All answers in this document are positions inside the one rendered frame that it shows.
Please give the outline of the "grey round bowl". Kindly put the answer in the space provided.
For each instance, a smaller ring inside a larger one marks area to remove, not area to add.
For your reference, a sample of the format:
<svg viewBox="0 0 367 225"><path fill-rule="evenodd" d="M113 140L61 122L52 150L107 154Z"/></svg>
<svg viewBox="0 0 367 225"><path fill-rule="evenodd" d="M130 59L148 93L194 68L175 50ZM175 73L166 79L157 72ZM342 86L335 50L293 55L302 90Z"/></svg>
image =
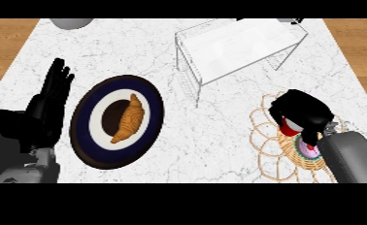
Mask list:
<svg viewBox="0 0 367 225"><path fill-rule="evenodd" d="M52 18L53 24L64 30L83 28L90 22L92 18Z"/></svg>

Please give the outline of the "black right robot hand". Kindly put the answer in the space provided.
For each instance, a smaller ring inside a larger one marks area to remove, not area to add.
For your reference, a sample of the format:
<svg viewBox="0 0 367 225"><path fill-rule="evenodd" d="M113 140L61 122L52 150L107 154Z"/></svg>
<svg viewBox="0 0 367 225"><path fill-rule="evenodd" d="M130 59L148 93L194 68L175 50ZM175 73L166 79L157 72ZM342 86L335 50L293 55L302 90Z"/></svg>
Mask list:
<svg viewBox="0 0 367 225"><path fill-rule="evenodd" d="M317 146L318 134L324 131L335 115L327 105L305 92L290 89L271 103L270 114L278 124L283 125L286 117L302 127L302 140Z"/></svg>

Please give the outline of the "red can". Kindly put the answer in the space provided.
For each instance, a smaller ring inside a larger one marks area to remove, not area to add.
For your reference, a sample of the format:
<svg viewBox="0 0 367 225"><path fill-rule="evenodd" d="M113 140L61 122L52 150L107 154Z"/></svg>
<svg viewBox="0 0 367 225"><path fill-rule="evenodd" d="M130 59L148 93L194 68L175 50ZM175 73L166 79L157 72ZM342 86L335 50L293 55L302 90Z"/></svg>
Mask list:
<svg viewBox="0 0 367 225"><path fill-rule="evenodd" d="M283 117L280 131L287 137L292 137L302 132L302 127L298 126L286 117Z"/></svg>

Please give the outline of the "golden brown croissant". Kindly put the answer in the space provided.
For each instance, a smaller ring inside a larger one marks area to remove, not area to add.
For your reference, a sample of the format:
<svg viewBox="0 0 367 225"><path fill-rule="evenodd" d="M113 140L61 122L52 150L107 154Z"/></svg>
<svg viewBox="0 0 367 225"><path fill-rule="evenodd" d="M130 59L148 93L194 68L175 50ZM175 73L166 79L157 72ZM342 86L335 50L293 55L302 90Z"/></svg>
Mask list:
<svg viewBox="0 0 367 225"><path fill-rule="evenodd" d="M123 112L119 129L111 139L111 143L116 144L120 141L125 141L136 134L142 120L144 120L145 110L142 103L135 94L130 95L129 106Z"/></svg>

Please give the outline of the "dark blue and white plate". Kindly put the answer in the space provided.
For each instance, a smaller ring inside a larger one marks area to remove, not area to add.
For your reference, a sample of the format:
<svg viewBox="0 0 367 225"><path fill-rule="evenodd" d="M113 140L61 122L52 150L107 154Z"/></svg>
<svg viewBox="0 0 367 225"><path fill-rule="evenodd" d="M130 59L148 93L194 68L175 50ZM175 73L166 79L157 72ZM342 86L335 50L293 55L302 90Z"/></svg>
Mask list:
<svg viewBox="0 0 367 225"><path fill-rule="evenodd" d="M142 103L145 115L136 133L111 143L130 95ZM144 78L123 75L98 83L85 94L70 122L70 143L86 165L101 170L117 169L145 154L162 131L164 107L162 94Z"/></svg>

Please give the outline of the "pink cupcake with teal wrapper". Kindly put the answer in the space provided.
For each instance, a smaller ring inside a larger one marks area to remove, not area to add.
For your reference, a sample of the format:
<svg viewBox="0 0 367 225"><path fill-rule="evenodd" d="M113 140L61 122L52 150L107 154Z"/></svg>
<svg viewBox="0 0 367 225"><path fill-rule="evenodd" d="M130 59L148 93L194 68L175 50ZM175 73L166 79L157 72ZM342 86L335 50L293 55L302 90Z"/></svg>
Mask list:
<svg viewBox="0 0 367 225"><path fill-rule="evenodd" d="M307 144L301 135L295 138L295 149L301 158L308 161L315 161L321 157L318 147Z"/></svg>

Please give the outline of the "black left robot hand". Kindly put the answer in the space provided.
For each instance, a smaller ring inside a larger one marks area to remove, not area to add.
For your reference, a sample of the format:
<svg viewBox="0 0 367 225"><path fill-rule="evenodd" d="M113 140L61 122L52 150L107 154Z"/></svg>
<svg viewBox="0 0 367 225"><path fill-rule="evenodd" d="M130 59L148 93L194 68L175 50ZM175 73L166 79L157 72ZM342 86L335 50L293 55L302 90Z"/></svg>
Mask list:
<svg viewBox="0 0 367 225"><path fill-rule="evenodd" d="M0 110L0 135L19 141L22 153L53 147L59 141L73 79L65 60L56 58L42 91L33 96L24 113Z"/></svg>

